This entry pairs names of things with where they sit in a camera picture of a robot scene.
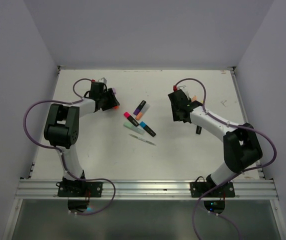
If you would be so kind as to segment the blue cap black highlighter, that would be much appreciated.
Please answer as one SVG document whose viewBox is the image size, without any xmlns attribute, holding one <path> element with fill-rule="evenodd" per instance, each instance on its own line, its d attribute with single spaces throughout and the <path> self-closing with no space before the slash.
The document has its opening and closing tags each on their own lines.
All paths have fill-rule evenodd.
<svg viewBox="0 0 286 240">
<path fill-rule="evenodd" d="M 139 123 L 139 125 L 152 137 L 156 136 L 156 133 L 143 121 Z"/>
</svg>

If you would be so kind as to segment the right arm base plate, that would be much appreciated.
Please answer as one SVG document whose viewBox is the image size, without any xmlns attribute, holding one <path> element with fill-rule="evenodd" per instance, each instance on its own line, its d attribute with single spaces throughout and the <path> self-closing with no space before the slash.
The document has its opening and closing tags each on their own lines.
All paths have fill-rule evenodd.
<svg viewBox="0 0 286 240">
<path fill-rule="evenodd" d="M 215 188 L 216 185 L 211 180 L 210 176 L 207 176 L 206 178 L 199 176 L 195 181 L 189 183 L 189 187 L 191 197 L 199 198 L 205 192 Z M 217 198 L 218 200 L 205 200 L 203 205 L 208 211 L 215 214 L 221 214 L 226 207 L 226 198 L 234 198 L 235 196 L 234 185 L 232 182 L 228 182 L 204 196 L 205 198 Z"/>
</svg>

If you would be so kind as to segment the purple cap black highlighter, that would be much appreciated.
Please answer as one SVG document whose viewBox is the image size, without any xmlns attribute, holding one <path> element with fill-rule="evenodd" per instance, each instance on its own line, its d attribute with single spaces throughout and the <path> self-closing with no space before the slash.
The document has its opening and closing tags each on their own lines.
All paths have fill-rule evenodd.
<svg viewBox="0 0 286 240">
<path fill-rule="evenodd" d="M 134 110 L 133 114 L 134 114 L 135 116 L 137 116 L 137 115 L 141 112 L 141 110 L 143 109 L 143 107 L 145 106 L 146 103 L 147 103 L 147 102 L 146 102 L 145 100 L 142 100 L 142 101 L 140 102 L 140 104 L 136 107 L 136 109 Z"/>
</svg>

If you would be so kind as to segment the pastel orange highlighter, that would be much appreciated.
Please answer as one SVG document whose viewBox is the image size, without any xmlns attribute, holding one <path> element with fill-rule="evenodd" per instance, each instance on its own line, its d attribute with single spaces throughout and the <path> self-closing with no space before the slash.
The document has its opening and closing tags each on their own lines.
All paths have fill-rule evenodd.
<svg viewBox="0 0 286 240">
<path fill-rule="evenodd" d="M 150 105 L 148 103 L 146 103 L 143 108 L 140 110 L 140 112 L 136 115 L 135 119 L 136 120 L 140 120 L 143 115 L 147 112 L 147 110 L 150 108 Z"/>
</svg>

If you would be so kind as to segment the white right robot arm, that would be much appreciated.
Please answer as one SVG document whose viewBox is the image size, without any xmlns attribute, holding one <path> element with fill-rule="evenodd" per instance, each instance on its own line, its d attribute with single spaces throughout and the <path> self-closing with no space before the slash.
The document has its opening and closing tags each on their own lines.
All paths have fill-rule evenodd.
<svg viewBox="0 0 286 240">
<path fill-rule="evenodd" d="M 263 156 L 257 135 L 249 123 L 237 125 L 218 121 L 218 116 L 204 109 L 201 102 L 192 101 L 183 90 L 168 94 L 172 116 L 175 122 L 190 123 L 205 129 L 223 143 L 223 163 L 206 178 L 206 192 L 218 196 L 223 190 L 223 182 L 241 173 Z"/>
</svg>

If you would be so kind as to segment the orange cap black highlighter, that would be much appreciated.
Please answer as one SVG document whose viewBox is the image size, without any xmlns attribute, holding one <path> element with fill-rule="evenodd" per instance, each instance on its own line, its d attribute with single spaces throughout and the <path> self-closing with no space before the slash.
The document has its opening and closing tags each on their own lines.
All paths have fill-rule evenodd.
<svg viewBox="0 0 286 240">
<path fill-rule="evenodd" d="M 202 132 L 202 127 L 200 127 L 199 125 L 197 125 L 197 126 L 196 126 L 196 131 L 195 131 L 195 133 L 196 133 L 197 135 L 200 135 L 201 132 Z"/>
</svg>

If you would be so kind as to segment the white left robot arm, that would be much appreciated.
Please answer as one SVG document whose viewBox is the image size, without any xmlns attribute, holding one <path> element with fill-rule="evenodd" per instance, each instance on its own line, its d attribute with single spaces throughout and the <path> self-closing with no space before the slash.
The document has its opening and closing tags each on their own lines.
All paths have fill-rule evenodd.
<svg viewBox="0 0 286 240">
<path fill-rule="evenodd" d="M 55 101 L 50 105 L 43 135 L 61 159 L 63 181 L 71 182 L 69 190 L 75 196 L 86 193 L 85 172 L 79 162 L 76 142 L 79 138 L 80 118 L 118 107 L 112 88 L 104 82 L 92 82 L 90 90 L 74 102 Z"/>
</svg>

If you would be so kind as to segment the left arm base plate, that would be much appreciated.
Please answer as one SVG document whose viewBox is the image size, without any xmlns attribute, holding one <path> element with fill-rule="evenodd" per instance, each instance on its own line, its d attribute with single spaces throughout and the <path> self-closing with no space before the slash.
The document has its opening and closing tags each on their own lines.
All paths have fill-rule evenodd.
<svg viewBox="0 0 286 240">
<path fill-rule="evenodd" d="M 60 198 L 81 198 L 68 200 L 67 207 L 72 212 L 84 213 L 89 206 L 90 198 L 102 196 L 103 183 L 101 181 L 80 181 L 62 178 L 55 184 L 58 187 L 57 196 Z"/>
</svg>

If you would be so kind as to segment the pink cap black highlighter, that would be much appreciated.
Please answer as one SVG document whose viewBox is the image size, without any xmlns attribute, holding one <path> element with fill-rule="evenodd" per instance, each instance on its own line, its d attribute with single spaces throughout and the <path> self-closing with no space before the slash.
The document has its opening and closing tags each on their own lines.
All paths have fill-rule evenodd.
<svg viewBox="0 0 286 240">
<path fill-rule="evenodd" d="M 136 121 L 135 118 L 132 117 L 130 113 L 125 112 L 123 115 L 132 125 L 134 125 L 135 127 L 139 126 L 139 123 Z"/>
</svg>

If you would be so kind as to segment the pastel green highlighter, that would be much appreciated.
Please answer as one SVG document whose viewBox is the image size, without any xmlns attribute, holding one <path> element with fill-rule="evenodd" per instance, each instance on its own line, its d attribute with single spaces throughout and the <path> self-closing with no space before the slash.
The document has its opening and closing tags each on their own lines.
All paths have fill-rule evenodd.
<svg viewBox="0 0 286 240">
<path fill-rule="evenodd" d="M 143 135 L 143 134 L 145 133 L 144 130 L 142 130 L 142 129 L 136 127 L 136 126 L 134 126 L 134 125 L 133 125 L 132 123 L 130 123 L 130 122 L 124 122 L 124 123 L 123 123 L 123 126 L 126 127 L 127 129 L 129 129 L 129 130 L 131 130 L 131 131 L 133 131 L 133 132 L 139 134 L 139 135 Z"/>
</svg>

